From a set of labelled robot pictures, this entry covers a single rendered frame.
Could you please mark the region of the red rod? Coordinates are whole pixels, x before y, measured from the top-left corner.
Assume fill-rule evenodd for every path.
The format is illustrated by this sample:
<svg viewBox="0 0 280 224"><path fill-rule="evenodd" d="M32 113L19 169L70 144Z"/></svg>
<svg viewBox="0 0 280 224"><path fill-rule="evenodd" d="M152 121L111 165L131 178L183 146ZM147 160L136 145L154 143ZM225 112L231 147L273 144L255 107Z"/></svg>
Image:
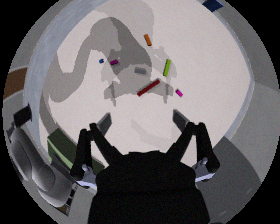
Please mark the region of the red rod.
<svg viewBox="0 0 280 224"><path fill-rule="evenodd" d="M144 88L143 90L141 90L140 92L137 93L137 95L140 97L142 94L144 94L145 92L147 92L148 90L150 90L151 88L153 88L154 86L156 86L157 84L159 84L160 81L156 80L153 83L151 83L150 85L148 85L146 88Z"/></svg>

